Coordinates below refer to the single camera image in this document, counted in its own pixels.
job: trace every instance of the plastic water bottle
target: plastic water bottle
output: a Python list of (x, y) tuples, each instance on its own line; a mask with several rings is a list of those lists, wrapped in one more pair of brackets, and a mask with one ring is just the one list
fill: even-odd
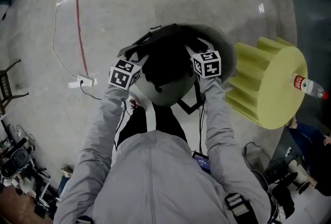
[(322, 98), (323, 100), (328, 98), (327, 92), (321, 85), (298, 74), (291, 75), (291, 84), (312, 97)]

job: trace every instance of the gray jacket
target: gray jacket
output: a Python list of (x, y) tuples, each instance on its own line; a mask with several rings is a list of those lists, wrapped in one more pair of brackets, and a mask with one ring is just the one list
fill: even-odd
[(128, 98), (127, 91), (110, 86), (54, 223), (75, 223), (83, 215), (97, 224), (236, 223), (224, 202), (229, 193), (249, 200), (258, 222), (267, 223), (270, 202), (234, 140), (220, 81), (202, 79), (200, 85), (212, 176), (192, 159), (183, 139), (156, 130), (122, 142), (110, 169), (121, 104)]

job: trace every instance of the bottle cap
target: bottle cap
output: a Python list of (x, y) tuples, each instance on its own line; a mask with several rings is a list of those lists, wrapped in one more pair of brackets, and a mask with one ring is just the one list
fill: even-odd
[(328, 98), (328, 94), (326, 91), (323, 92), (323, 96), (322, 96), (322, 99), (323, 100), (326, 100)]

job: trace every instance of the concrete floor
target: concrete floor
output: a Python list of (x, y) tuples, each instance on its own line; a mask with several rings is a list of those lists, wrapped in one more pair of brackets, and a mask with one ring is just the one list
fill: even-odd
[[(74, 166), (89, 133), (99, 102), (79, 88), (69, 88), (68, 75), (52, 52), (54, 12), (62, 0), (17, 0), (0, 23), (0, 65), (22, 63), (10, 73), (15, 94), (7, 122), (20, 124), (36, 138), (36, 158), (47, 167), (57, 186), (63, 165)], [(98, 85), (86, 88), (101, 97), (109, 67), (118, 51), (132, 44), (150, 27), (173, 22), (203, 22), (222, 29), (235, 42), (255, 45), (258, 37), (274, 38), (278, 14), (273, 0), (79, 0), (80, 25), (86, 65)], [(74, 74), (86, 75), (77, 29), (76, 0), (66, 0), (57, 13), (54, 47)], [(198, 112), (173, 111), (193, 150), (199, 145)], [(281, 129), (266, 130), (229, 109), (235, 137), (241, 145), (254, 140), (273, 154)], [(155, 129), (153, 109), (147, 111), (149, 129)]]

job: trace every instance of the fiducial marker cube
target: fiducial marker cube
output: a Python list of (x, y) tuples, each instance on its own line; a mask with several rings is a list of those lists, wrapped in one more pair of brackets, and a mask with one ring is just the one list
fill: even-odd
[(110, 67), (108, 84), (122, 89), (129, 89), (140, 77), (141, 67), (123, 59), (117, 58)]
[(195, 72), (203, 78), (221, 75), (221, 57), (218, 51), (195, 54), (192, 62)]

